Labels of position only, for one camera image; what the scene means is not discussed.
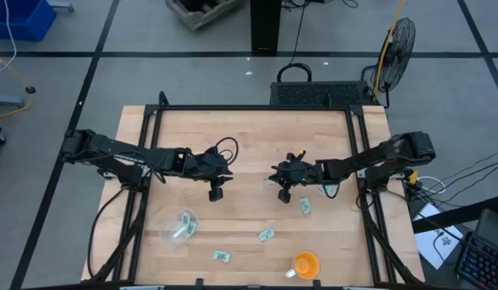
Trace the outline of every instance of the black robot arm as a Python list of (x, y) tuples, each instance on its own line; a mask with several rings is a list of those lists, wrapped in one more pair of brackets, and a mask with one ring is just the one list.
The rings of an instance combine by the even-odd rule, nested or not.
[(269, 180), (281, 185), (278, 197), (290, 202), (292, 186), (308, 184), (339, 184), (353, 172), (361, 171), (366, 187), (381, 191), (386, 188), (390, 176), (408, 166), (427, 164), (435, 158), (435, 150), (426, 133), (411, 132), (394, 135), (389, 140), (369, 150), (346, 159), (320, 159), (315, 164), (301, 161), (305, 156), (287, 154), (287, 161), (272, 168), (276, 174)]
[(115, 175), (123, 187), (135, 191), (142, 191), (146, 186), (143, 180), (149, 172), (163, 183), (164, 176), (202, 180), (211, 185), (210, 201), (217, 201), (223, 196), (220, 186), (233, 179), (226, 176), (233, 173), (228, 169), (228, 160), (219, 154), (217, 145), (195, 155), (189, 148), (147, 149), (109, 139), (92, 130), (69, 130), (65, 134), (61, 157), (71, 164), (95, 165), (101, 175)]

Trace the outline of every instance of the clear plastic cup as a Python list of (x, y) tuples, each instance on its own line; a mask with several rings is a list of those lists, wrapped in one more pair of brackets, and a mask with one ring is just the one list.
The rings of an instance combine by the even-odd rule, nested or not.
[(183, 209), (164, 223), (160, 237), (165, 246), (174, 249), (192, 238), (197, 230), (199, 230), (199, 217), (193, 210)]

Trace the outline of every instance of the white cable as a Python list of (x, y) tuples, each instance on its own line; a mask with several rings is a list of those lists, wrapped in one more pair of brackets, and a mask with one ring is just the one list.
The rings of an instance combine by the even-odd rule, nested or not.
[(423, 179), (429, 179), (429, 180), (433, 180), (433, 181), (436, 181), (437, 183), (439, 183), (441, 186), (442, 186), (442, 190), (441, 191), (438, 191), (438, 190), (432, 190), (430, 188), (427, 188), (427, 187), (422, 187), (423, 190), (427, 191), (427, 192), (430, 192), (430, 193), (445, 193), (446, 192), (446, 186), (442, 183), (442, 181), (438, 180), (437, 178), (435, 177), (432, 177), (432, 176), (419, 176), (417, 178), (417, 180), (423, 180)]
[(13, 62), (13, 60), (16, 57), (16, 43), (15, 43), (15, 39), (13, 39), (13, 33), (10, 31), (10, 25), (9, 25), (9, 6), (7, 5), (7, 0), (4, 0), (4, 4), (6, 5), (6, 25), (7, 25), (7, 31), (9, 31), (10, 41), (13, 43), (13, 49), (15, 50), (15, 53), (13, 54), (13, 57), (11, 57), (10, 60), (7, 62), (7, 64), (5, 64), (3, 68), (0, 68), (0, 73), (4, 69), (6, 69), (9, 66), (9, 64), (11, 62)]

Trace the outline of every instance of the orange cup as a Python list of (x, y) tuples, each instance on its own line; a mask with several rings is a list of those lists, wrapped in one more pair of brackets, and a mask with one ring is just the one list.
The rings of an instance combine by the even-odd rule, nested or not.
[(292, 261), (292, 269), (286, 271), (287, 278), (292, 278), (295, 275), (305, 280), (312, 280), (321, 270), (319, 258), (310, 252), (301, 252), (296, 255)]

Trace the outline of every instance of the wooden table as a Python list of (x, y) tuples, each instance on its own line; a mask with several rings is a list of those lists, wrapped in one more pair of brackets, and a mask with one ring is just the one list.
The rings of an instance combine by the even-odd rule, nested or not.
[[(364, 107), (371, 146), (390, 137), (381, 107)], [(136, 144), (143, 119), (143, 106), (126, 106), (116, 139)], [(355, 131), (361, 148), (358, 123)], [(355, 205), (355, 177), (342, 182), (338, 196), (329, 200), (315, 186), (293, 188), (288, 205), (278, 200), (279, 186), (265, 179), (272, 165), (288, 152), (304, 148), (305, 161), (351, 156), (345, 114), (338, 111), (164, 111), (158, 147), (191, 147), (202, 152), (225, 136), (240, 143), (237, 160), (230, 166), (234, 180), (222, 186), (224, 198), (208, 201), (210, 185), (178, 178), (167, 184), (152, 179), (140, 251), (137, 284), (195, 284), (203, 278), (208, 285), (311, 285), (311, 281), (284, 273), (293, 256), (312, 251), (321, 261), (323, 286), (372, 285), (363, 220)], [(147, 147), (151, 140), (149, 134)], [(225, 148), (232, 147), (228, 142)], [(118, 191), (117, 181), (106, 181), (101, 206)], [(399, 181), (389, 188), (402, 193)], [(299, 199), (309, 197), (312, 213), (301, 213)], [(423, 272), (405, 201), (381, 194), (392, 248), (419, 279)], [(118, 243), (127, 194), (111, 204), (97, 224), (93, 244), (93, 269), (107, 260)], [(190, 208), (200, 218), (196, 234), (175, 250), (163, 245), (159, 230), (180, 210)], [(258, 233), (273, 228), (276, 236), (261, 242)], [(212, 260), (215, 250), (231, 253), (228, 264)], [(382, 280), (387, 280), (383, 253), (376, 244)], [(125, 265), (131, 252), (127, 250)], [(122, 277), (127, 277), (124, 266)]]

